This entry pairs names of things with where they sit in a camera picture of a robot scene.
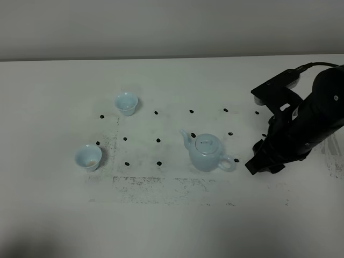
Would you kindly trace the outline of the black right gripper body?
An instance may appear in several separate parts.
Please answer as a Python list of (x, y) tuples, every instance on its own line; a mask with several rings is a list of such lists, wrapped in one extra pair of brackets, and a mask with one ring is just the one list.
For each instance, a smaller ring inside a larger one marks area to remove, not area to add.
[(254, 156), (266, 156), (270, 173), (275, 174), (286, 163), (304, 160), (312, 148), (327, 138), (327, 110), (321, 106), (269, 109), (274, 115), (269, 119), (267, 136), (253, 146), (253, 152)]

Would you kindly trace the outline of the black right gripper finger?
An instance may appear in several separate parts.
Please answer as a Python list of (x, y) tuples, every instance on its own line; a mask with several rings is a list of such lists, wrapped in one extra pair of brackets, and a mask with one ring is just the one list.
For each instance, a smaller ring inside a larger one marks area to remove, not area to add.
[(255, 155), (246, 162), (245, 167), (252, 175), (270, 172), (270, 160), (264, 155)]

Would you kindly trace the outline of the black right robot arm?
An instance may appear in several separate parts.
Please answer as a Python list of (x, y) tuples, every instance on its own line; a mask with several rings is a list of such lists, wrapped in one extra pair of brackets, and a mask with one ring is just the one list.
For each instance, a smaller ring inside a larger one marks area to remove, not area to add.
[(303, 161), (343, 127), (343, 66), (325, 62), (327, 69), (315, 77), (305, 99), (292, 91), (301, 73), (316, 65), (287, 69), (251, 91), (256, 104), (273, 113), (266, 138), (253, 146), (254, 156), (245, 164), (252, 175), (275, 174), (287, 163)]

